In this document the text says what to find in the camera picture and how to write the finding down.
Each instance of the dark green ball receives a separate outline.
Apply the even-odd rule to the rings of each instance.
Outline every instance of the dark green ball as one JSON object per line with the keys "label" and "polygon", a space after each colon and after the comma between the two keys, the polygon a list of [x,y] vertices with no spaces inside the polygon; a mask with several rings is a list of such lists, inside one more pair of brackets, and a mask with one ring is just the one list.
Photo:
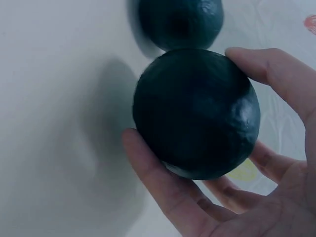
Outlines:
{"label": "dark green ball", "polygon": [[141,75],[133,117],[139,133],[172,172],[218,178],[251,154],[260,108],[248,77],[227,57],[175,50]]}
{"label": "dark green ball", "polygon": [[140,0],[145,34],[165,51],[208,49],[223,26],[221,0]]}

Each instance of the white surface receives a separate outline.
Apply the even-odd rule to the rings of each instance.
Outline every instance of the white surface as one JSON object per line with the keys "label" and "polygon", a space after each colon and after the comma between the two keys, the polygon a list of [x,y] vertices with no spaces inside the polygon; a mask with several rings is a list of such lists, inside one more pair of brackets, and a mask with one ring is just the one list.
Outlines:
{"label": "white surface", "polygon": [[[212,46],[279,47],[316,67],[303,24],[314,0],[224,0]],[[6,237],[177,237],[130,169],[137,78],[160,54],[133,18],[134,0],[0,0],[0,230]],[[265,86],[260,138],[304,159],[304,128]],[[241,187],[267,194],[252,173]]]}

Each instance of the hand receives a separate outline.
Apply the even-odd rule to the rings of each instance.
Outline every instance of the hand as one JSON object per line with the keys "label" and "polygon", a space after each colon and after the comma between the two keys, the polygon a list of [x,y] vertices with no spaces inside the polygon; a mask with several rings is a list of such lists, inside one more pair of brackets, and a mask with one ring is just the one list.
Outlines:
{"label": "hand", "polygon": [[300,116],[307,161],[275,154],[260,142],[251,161],[278,184],[269,195],[240,190],[227,177],[205,181],[225,207],[187,179],[169,172],[136,130],[124,132],[132,167],[166,217],[185,237],[316,236],[316,71],[279,49],[228,49],[250,78],[267,84]]}

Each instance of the palm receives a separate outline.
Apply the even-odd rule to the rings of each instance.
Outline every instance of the palm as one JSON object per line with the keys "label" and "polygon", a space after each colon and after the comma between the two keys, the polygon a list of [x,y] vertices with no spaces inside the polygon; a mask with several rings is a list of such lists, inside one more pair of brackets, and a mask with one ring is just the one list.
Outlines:
{"label": "palm", "polygon": [[228,237],[297,237],[316,236],[316,213],[306,196],[306,164],[289,167],[278,188],[250,207],[245,214],[224,221],[205,236]]}
{"label": "palm", "polygon": [[269,195],[240,190],[227,177],[205,181],[224,207],[213,204],[192,180],[166,170],[136,130],[123,136],[129,160],[163,213],[185,237],[316,236],[316,72],[277,50],[231,49],[249,77],[270,85],[306,128],[307,161],[269,150],[260,142],[250,160],[278,184]]}

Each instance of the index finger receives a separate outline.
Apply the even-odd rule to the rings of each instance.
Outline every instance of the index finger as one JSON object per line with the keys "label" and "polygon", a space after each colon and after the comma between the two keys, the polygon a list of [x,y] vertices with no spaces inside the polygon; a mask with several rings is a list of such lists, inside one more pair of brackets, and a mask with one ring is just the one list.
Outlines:
{"label": "index finger", "polygon": [[271,86],[304,124],[314,116],[315,70],[280,49],[229,48],[226,55],[250,78]]}
{"label": "index finger", "polygon": [[158,161],[136,130],[124,132],[123,144],[138,177],[182,235],[199,236],[201,231],[212,232],[218,226],[186,193],[181,180]]}

